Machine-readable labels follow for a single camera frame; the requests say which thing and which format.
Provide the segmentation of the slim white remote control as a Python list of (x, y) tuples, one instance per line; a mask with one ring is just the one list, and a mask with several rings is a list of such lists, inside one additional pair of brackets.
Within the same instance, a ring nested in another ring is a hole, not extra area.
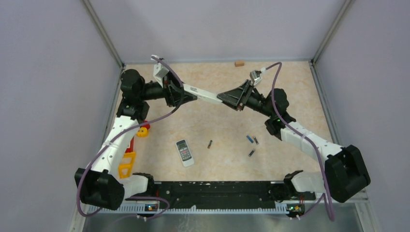
[(203, 100), (205, 102), (213, 103), (213, 104), (222, 104), (222, 100), (217, 98), (216, 93), (212, 93), (188, 84), (183, 85), (184, 90), (190, 94), (195, 95), (198, 99)]

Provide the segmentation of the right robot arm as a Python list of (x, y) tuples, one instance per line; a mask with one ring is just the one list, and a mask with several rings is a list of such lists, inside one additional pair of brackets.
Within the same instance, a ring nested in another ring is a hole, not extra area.
[(219, 93), (217, 98), (234, 110), (248, 107), (267, 116), (264, 124), (270, 135), (318, 162), (318, 173), (295, 171), (286, 175), (283, 192), (287, 198), (297, 199), (303, 192), (329, 193), (333, 200), (344, 203), (371, 183), (359, 148), (334, 144), (302, 126), (288, 114), (289, 102), (283, 89), (276, 88), (264, 97), (247, 80), (235, 89)]

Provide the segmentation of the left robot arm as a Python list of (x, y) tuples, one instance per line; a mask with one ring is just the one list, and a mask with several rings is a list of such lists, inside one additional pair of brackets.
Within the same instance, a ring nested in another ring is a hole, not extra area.
[[(154, 196), (152, 176), (131, 174), (120, 178), (118, 168), (123, 156), (139, 129), (165, 119), (181, 105), (198, 99), (170, 70), (158, 73), (160, 76), (157, 80), (148, 83), (135, 69), (128, 69), (121, 74), (122, 99), (114, 124), (97, 155), (86, 168), (78, 168), (74, 175), (77, 185), (76, 206), (81, 215), (88, 215), (82, 210), (83, 204), (116, 210), (124, 200), (133, 196), (140, 196), (144, 200)], [(173, 110), (147, 121), (148, 101), (157, 99), (165, 99)]]

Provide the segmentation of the yellow plastic toy tool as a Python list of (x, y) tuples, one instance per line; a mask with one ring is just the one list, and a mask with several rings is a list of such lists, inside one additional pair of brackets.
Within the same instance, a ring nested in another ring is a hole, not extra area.
[(145, 127), (140, 127), (139, 130), (136, 133), (136, 136), (140, 137), (140, 138), (148, 137), (149, 136), (149, 130)]

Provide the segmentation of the white grey remote control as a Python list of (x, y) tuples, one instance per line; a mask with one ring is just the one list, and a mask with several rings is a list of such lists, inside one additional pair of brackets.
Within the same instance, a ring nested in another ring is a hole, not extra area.
[(184, 167), (194, 164), (194, 158), (186, 140), (177, 141), (176, 148)]

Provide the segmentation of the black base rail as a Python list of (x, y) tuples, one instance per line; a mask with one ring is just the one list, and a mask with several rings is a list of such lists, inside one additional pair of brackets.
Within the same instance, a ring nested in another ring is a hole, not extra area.
[(297, 192), (282, 181), (162, 181), (139, 196), (163, 198), (170, 209), (200, 210), (274, 209), (286, 201), (316, 199), (314, 193)]

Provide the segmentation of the orange plastic frame toy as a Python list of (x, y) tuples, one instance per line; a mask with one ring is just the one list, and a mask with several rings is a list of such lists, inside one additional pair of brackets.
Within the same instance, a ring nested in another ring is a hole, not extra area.
[(123, 158), (120, 161), (119, 167), (118, 167), (118, 173), (119, 173), (120, 179), (128, 178), (131, 176), (135, 158), (136, 158), (135, 151), (124, 154)]

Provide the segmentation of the blue AAA battery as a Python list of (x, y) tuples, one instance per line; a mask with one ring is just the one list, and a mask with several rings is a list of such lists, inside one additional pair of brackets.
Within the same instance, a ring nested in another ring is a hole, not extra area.
[(251, 143), (254, 143), (253, 139), (249, 135), (247, 135), (246, 137)]

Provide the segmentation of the red plastic toy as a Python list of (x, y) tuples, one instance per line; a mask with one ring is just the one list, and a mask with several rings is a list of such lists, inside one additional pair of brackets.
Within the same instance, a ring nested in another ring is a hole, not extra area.
[[(150, 124), (145, 124), (145, 125), (143, 125), (142, 127), (145, 127), (145, 128), (147, 128), (147, 129), (149, 130), (149, 129), (150, 129)], [(125, 150), (125, 153), (134, 152), (134, 139), (135, 139), (135, 137), (137, 137), (137, 136), (136, 136), (136, 133), (137, 133), (138, 130), (136, 130), (136, 129), (134, 130), (134, 134), (132, 135), (132, 137), (131, 137), (131, 139), (130, 139), (128, 145), (127, 145), (127, 148), (126, 148), (126, 150)]]

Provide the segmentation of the small wooden block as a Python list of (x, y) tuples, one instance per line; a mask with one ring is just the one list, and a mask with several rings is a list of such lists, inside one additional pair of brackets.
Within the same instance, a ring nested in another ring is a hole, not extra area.
[(243, 60), (238, 60), (234, 62), (235, 67), (242, 67), (245, 65), (245, 62)]

